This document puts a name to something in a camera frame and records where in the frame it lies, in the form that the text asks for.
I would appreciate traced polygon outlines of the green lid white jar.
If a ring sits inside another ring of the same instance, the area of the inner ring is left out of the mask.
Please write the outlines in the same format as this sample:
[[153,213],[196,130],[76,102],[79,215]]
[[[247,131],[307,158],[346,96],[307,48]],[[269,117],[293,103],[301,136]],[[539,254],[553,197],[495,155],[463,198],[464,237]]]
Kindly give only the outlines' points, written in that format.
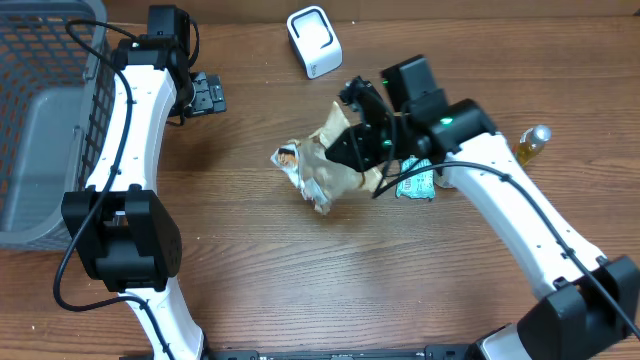
[[448,177],[445,175],[440,175],[438,172],[434,173],[434,183],[439,186],[440,188],[443,189],[451,189],[454,188],[454,185],[452,185],[449,180]]

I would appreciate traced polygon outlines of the teal wet wipes pack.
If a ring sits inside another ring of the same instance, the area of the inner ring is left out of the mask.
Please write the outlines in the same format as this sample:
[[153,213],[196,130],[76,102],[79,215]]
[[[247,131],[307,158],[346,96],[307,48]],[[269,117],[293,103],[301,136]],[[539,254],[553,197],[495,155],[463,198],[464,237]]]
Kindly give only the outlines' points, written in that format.
[[[428,159],[417,160],[416,157],[411,156],[400,162],[400,172],[417,170],[430,165],[431,162]],[[436,196],[433,171],[422,172],[398,183],[395,195],[397,198],[433,200]]]

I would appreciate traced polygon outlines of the brown nut snack bag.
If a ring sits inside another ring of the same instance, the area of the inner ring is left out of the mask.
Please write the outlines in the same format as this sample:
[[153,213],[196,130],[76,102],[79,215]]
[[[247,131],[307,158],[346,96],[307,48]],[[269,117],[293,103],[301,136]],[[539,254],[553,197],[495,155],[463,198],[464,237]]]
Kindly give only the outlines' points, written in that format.
[[373,192],[382,178],[376,168],[360,173],[326,158],[327,148],[350,126],[338,103],[333,102],[323,126],[306,138],[291,139],[271,156],[272,163],[322,215],[327,215],[332,203],[345,193]]

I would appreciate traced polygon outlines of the yellow dish soap bottle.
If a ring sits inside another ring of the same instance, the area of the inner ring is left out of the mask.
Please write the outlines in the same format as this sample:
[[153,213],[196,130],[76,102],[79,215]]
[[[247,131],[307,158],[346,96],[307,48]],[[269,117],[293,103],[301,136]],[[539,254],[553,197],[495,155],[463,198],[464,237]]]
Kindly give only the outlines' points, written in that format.
[[525,167],[534,157],[542,152],[551,138],[552,131],[546,125],[536,125],[526,130],[513,149],[514,157],[518,164]]

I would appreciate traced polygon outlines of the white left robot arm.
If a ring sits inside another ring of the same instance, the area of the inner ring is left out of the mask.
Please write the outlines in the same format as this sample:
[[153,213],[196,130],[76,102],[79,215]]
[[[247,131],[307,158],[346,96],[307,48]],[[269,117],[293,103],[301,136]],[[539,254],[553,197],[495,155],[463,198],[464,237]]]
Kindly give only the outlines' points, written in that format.
[[[54,278],[56,302],[72,312],[127,304],[153,359],[212,356],[177,278],[180,230],[157,195],[166,126],[226,109],[219,76],[192,71],[198,54],[196,21],[175,5],[153,5],[146,33],[125,33],[112,55],[101,57],[114,73],[107,134],[84,189],[65,193],[61,204],[72,240]],[[61,281],[72,254],[111,298],[88,305],[63,299]]]

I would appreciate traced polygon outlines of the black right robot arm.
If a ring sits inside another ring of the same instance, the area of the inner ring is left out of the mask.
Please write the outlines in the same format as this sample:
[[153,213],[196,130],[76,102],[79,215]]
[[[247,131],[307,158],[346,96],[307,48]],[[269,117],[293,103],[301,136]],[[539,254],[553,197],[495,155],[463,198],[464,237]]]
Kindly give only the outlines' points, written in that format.
[[524,172],[481,106],[450,103],[425,57],[383,70],[384,91],[355,77],[340,100],[360,115],[326,150],[363,172],[415,157],[463,193],[503,241],[536,305],[518,322],[459,347],[428,346],[429,359],[589,359],[637,336],[639,269],[607,258],[580,235]]

